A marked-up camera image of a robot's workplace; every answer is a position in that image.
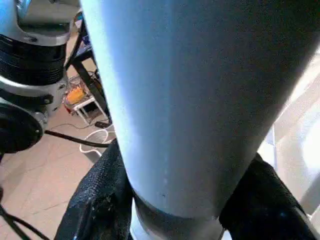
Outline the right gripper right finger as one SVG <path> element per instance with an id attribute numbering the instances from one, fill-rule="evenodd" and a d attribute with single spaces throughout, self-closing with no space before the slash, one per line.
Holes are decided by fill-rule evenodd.
<path id="1" fill-rule="evenodd" d="M 259 154 L 251 161 L 219 216 L 233 240 L 314 240 L 303 208 Z"/>

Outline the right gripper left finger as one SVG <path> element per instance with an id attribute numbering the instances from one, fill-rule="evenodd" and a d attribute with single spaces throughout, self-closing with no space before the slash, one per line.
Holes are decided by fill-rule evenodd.
<path id="1" fill-rule="evenodd" d="M 132 202 L 132 187 L 114 139 L 78 184 L 54 238 L 128 240 Z"/>

